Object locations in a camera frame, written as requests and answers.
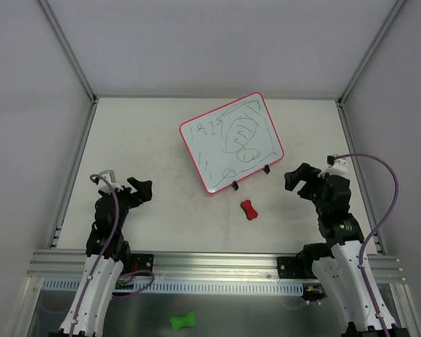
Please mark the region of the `red bone-shaped eraser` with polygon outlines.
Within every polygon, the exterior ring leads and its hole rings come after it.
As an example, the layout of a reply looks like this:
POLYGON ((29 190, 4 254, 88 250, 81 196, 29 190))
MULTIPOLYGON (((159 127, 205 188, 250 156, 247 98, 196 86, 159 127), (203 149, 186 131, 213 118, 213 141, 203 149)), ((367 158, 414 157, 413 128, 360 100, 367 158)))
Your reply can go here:
POLYGON ((251 200, 247 199, 242 201, 240 207, 248 220, 254 220, 258 217, 258 212, 253 208, 251 200))

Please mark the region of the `red-framed small whiteboard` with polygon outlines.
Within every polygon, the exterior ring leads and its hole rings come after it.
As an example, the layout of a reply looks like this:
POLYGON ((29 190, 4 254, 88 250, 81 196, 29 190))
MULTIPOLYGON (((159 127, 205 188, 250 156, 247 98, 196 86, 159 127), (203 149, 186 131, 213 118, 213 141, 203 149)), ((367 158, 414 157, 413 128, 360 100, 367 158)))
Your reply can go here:
POLYGON ((264 170, 284 156, 271 114, 259 92, 185 121, 179 132, 210 194, 264 170))

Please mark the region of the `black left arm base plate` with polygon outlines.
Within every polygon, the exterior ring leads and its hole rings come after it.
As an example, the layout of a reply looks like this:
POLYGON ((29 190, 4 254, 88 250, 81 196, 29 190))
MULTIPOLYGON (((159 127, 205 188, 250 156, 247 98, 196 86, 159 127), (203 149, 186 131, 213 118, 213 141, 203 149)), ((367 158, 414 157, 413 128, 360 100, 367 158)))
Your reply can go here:
POLYGON ((135 276, 149 276, 154 267, 154 255, 148 253, 131 253, 123 263, 121 275, 138 272, 135 276))

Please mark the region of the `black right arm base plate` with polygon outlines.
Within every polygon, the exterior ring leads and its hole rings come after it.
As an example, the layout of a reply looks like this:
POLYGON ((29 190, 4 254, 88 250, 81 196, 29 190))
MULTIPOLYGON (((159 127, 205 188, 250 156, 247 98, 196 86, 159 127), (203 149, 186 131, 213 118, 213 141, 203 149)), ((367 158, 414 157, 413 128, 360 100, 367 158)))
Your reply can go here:
POLYGON ((312 261, 300 256, 276 258, 279 279, 316 279, 312 272, 312 261))

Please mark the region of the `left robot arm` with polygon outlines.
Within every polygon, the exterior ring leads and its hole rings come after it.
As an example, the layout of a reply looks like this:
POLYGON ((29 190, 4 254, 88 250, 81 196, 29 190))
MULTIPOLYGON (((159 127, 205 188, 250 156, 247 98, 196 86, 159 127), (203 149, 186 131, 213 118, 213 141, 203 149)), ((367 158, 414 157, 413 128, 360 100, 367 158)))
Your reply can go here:
POLYGON ((100 197, 94 205, 81 280, 60 328, 49 336, 101 336, 117 281, 133 275, 150 276, 141 289, 119 296, 120 299, 134 297, 154 283, 151 270, 130 271, 133 258, 122 233, 129 211, 152 199, 152 181, 130 177, 128 186, 120 185, 112 170, 94 173, 90 180, 96 184, 100 197))

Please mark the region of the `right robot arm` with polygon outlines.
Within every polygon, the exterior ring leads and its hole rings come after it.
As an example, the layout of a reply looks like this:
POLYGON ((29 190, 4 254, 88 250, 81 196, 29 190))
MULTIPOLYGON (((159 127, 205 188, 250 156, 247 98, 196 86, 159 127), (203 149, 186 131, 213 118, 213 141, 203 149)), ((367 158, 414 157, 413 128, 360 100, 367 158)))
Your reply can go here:
POLYGON ((306 244, 288 270, 316 277, 335 306, 342 336, 408 336, 383 301, 375 282, 361 226, 350 213, 347 163, 337 159, 322 171, 307 163, 284 175, 285 189, 303 187, 299 197, 313 203, 323 243, 306 244))

